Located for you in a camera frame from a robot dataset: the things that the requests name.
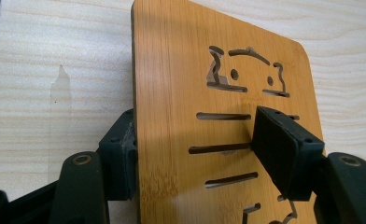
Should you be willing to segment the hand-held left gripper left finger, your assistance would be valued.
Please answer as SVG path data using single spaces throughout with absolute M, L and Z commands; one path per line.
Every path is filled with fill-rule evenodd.
M 131 200 L 136 191 L 137 146 L 134 111 L 123 112 L 99 142 L 98 154 L 104 168 L 106 198 Z

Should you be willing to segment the bamboo board with cut-outs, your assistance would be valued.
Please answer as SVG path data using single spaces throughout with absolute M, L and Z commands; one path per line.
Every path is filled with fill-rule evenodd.
M 134 0 L 141 224 L 316 224 L 246 148 L 260 105 L 320 134 L 307 54 L 189 0 Z

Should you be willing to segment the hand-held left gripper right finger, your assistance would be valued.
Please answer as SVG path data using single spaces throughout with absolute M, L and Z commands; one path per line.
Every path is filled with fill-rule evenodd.
M 324 142 L 290 116 L 258 106 L 251 150 L 283 197 L 308 201 L 314 172 L 323 158 Z

